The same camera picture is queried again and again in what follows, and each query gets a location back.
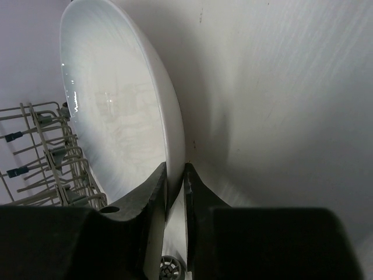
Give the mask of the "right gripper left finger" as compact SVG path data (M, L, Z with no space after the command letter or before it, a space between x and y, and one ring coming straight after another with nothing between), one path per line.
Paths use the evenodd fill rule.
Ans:
M138 187L100 210L109 224L105 261L115 279L158 279L166 222L167 170L161 163Z

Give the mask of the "white oval plate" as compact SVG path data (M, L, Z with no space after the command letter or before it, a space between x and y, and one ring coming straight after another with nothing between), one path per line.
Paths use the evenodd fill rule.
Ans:
M161 164L167 170L166 223L182 186L185 139L180 105L158 53L111 1L73 1L60 26L61 69L78 143L110 204L141 185ZM94 276L114 279L105 261Z

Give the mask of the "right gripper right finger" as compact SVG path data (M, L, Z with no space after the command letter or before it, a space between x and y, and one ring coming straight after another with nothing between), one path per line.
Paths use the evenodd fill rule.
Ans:
M225 228L230 208L202 181L195 167L184 169L187 270L193 279L224 279L231 251L231 232Z

